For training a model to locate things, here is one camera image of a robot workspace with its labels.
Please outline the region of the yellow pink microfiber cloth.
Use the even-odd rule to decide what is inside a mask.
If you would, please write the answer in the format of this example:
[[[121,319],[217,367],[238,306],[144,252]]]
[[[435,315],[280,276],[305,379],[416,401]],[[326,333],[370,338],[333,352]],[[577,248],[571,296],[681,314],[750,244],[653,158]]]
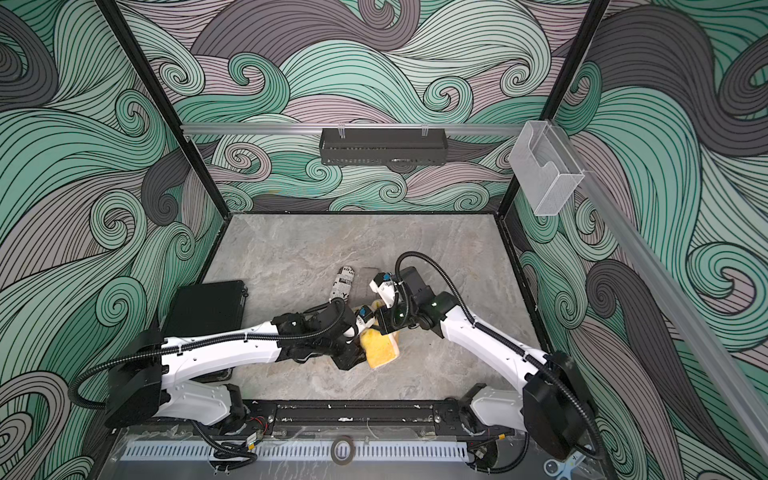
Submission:
[[[367,364],[373,370],[391,363],[400,355],[398,334],[384,335],[374,329],[377,325],[378,320],[375,317],[368,320],[363,320],[361,317],[356,319],[360,345],[365,353]]]

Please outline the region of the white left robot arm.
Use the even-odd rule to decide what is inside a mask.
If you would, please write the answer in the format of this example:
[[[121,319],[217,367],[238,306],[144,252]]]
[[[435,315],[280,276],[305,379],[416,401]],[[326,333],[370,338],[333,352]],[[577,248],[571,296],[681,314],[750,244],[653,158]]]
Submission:
[[[239,428],[246,408],[238,388],[206,386],[211,373],[251,364],[327,356],[340,370],[365,359],[359,336],[374,320],[369,307],[351,309],[342,299],[301,313],[286,313],[241,330],[202,337],[166,337],[149,330],[108,370],[105,425],[122,428],[152,418],[193,420]]]

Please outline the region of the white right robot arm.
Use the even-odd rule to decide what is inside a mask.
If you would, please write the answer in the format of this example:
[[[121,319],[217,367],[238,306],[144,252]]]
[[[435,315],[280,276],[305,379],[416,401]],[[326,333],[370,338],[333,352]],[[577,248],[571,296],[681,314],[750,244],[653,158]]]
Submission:
[[[380,272],[369,287],[384,302],[378,312],[382,332],[410,326],[431,331],[472,353],[511,385],[509,390],[482,387],[469,397],[468,409],[481,425],[527,433],[557,460],[579,449],[598,454],[597,445],[583,441],[596,431],[597,407],[567,354],[546,353],[503,333],[463,307],[456,294],[434,293],[413,267],[400,278]]]

